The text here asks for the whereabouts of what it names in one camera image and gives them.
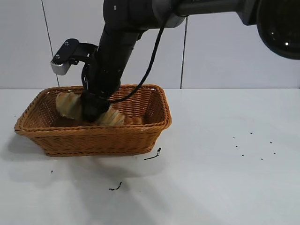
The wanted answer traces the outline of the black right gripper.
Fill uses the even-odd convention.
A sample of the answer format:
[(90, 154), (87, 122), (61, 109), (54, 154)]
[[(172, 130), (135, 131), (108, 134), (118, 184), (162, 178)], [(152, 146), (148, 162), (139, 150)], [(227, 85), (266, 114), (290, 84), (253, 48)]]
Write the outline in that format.
[(90, 64), (84, 66), (85, 91), (81, 94), (82, 119), (94, 122), (108, 111), (108, 98), (120, 87), (129, 57), (140, 36), (138, 30), (116, 30), (104, 26)]

